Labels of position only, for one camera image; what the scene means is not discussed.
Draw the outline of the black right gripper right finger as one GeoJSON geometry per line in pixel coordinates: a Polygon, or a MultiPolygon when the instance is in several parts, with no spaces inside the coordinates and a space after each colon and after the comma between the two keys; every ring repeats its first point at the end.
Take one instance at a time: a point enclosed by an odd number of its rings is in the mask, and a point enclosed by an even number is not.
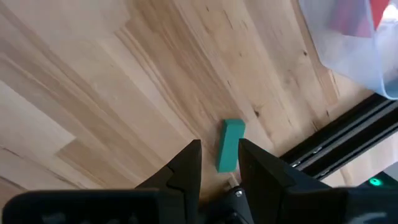
{"type": "Polygon", "coordinates": [[[239,140],[238,154],[241,186],[255,223],[277,223],[284,197],[291,191],[329,188],[248,139],[239,140]]]}

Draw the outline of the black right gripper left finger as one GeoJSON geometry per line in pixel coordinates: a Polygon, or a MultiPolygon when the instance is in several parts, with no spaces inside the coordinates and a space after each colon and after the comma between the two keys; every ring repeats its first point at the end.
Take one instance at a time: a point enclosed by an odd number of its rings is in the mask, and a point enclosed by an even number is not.
{"type": "Polygon", "coordinates": [[[194,139],[136,188],[157,192],[159,223],[195,223],[201,186],[201,141],[194,139]]]}

